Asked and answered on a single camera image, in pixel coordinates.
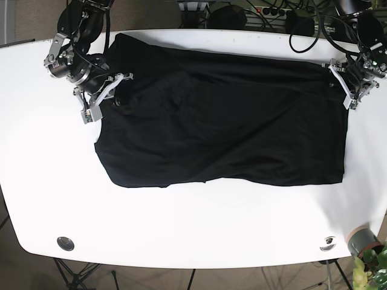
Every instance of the robotic arm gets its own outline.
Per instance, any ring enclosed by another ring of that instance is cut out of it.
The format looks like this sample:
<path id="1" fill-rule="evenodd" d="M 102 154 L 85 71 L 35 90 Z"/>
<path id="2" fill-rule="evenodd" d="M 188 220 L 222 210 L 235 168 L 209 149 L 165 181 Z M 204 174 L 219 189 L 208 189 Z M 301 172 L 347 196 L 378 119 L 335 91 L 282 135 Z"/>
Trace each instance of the robotic arm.
<path id="1" fill-rule="evenodd" d="M 91 43 L 101 34 L 103 17 L 109 30 L 109 10 L 114 0 L 73 0 L 61 14 L 57 34 L 51 44 L 44 65 L 51 76 L 67 77 L 76 87 L 74 95 L 83 105 L 81 112 L 85 124 L 102 118 L 99 104 L 114 95 L 115 87 L 132 74 L 110 74 L 103 54 L 87 55 Z M 106 32 L 105 51 L 109 45 Z M 87 102 L 85 92 L 90 95 Z"/>
<path id="2" fill-rule="evenodd" d="M 333 0 L 337 14 L 348 24 L 347 35 L 359 47 L 359 53 L 343 51 L 337 44 L 325 37 L 331 44 L 346 53 L 346 60 L 338 62 L 331 60 L 329 65 L 323 65 L 339 79 L 347 94 L 345 106 L 356 109 L 364 95 L 370 90 L 378 88 L 379 84 L 375 78 L 384 78 L 387 73 L 387 50 L 383 26 L 372 12 L 371 0 Z M 349 89 L 344 82 L 345 75 Z"/>
<path id="3" fill-rule="evenodd" d="M 74 95 L 83 105 L 81 111 L 85 124 L 102 118 L 99 104 L 113 98 L 115 88 L 124 80 L 133 79 L 133 74 L 112 74 L 104 54 L 109 45 L 109 11 L 114 0 L 72 0 L 59 18 L 57 34 L 51 44 L 44 65 L 51 76 L 66 77 L 76 87 Z M 364 95 L 379 87 L 375 78 L 384 78 L 387 73 L 386 39 L 382 24 L 371 9 L 371 0 L 333 0 L 341 19 L 347 24 L 346 33 L 358 44 L 359 53 L 346 51 L 325 31 L 330 43 L 346 54 L 346 60 L 332 59 L 329 68 L 347 94 L 345 106 L 356 109 Z M 106 42 L 103 54 L 88 55 L 91 43 L 101 34 L 103 18 L 106 16 Z M 85 92 L 90 95 L 89 101 Z"/>

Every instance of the potted plant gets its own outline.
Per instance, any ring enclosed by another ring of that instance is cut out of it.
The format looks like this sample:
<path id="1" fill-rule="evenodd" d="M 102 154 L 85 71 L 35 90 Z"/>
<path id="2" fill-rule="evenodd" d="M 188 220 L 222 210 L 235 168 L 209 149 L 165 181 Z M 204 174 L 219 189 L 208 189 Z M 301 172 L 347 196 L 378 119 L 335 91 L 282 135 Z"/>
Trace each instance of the potted plant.
<path id="1" fill-rule="evenodd" d="M 366 227 L 353 231 L 347 242 L 355 259 L 354 290 L 387 289 L 387 246 Z"/>

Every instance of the black cloth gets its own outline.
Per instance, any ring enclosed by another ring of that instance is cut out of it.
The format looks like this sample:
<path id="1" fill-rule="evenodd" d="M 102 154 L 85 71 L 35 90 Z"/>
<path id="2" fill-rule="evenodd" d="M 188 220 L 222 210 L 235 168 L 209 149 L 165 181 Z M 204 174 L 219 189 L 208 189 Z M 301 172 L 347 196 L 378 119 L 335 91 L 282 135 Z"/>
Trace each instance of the black cloth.
<path id="1" fill-rule="evenodd" d="M 342 182 L 348 112 L 328 69 L 156 47 L 124 34 L 108 63 L 134 73 L 117 87 L 120 106 L 102 103 L 95 148 L 113 183 Z"/>

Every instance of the white table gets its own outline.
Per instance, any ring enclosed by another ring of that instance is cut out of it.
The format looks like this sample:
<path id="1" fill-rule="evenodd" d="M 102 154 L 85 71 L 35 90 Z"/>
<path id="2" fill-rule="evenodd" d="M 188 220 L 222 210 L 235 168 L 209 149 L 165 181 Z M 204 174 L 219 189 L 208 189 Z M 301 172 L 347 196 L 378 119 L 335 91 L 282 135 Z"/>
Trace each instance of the white table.
<path id="1" fill-rule="evenodd" d="M 128 34 L 164 47 L 317 63 L 342 57 L 324 40 L 308 53 L 292 53 L 282 34 Z M 91 53 L 103 50 L 104 38 Z M 294 38 L 298 49 L 310 43 Z M 100 123 L 84 125 L 73 85 L 43 67 L 49 47 L 46 40 L 0 50 L 0 183 L 26 251 L 113 265 L 238 268 L 349 256 L 344 235 L 365 222 L 379 231 L 387 208 L 386 81 L 350 112 L 342 184 L 274 187 L 218 179 L 128 189 L 110 181 L 94 151 Z M 74 241 L 73 251 L 58 246 L 61 236 Z M 337 245 L 322 252 L 329 236 Z"/>

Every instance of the black t-shirt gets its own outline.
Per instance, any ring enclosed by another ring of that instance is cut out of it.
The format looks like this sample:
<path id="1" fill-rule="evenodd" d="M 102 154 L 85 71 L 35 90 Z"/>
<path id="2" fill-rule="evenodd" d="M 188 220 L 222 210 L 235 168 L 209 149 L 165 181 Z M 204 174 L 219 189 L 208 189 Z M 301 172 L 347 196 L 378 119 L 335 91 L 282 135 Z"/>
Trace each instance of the black t-shirt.
<path id="1" fill-rule="evenodd" d="M 112 182 L 167 187 L 217 178 L 342 182 L 348 111 L 328 69 L 307 62 L 148 45 L 118 34 L 96 152 Z"/>

